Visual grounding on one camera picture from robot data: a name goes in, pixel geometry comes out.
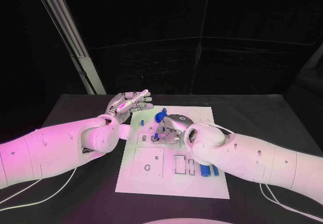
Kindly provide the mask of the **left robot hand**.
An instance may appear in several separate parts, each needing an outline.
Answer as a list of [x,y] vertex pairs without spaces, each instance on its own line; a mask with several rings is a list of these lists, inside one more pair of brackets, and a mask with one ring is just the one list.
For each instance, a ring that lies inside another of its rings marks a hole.
[[114,116],[121,124],[129,119],[132,113],[153,108],[152,93],[146,89],[142,92],[119,93],[109,103],[106,114]]

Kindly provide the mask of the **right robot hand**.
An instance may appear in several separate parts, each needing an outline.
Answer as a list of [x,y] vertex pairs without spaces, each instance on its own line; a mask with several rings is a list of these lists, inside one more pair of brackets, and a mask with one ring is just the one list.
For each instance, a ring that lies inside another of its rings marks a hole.
[[155,144],[176,144],[182,137],[185,136],[185,132],[188,127],[194,124],[194,120],[185,115],[171,114],[168,115],[158,126],[156,133],[166,133],[166,136],[155,139]]

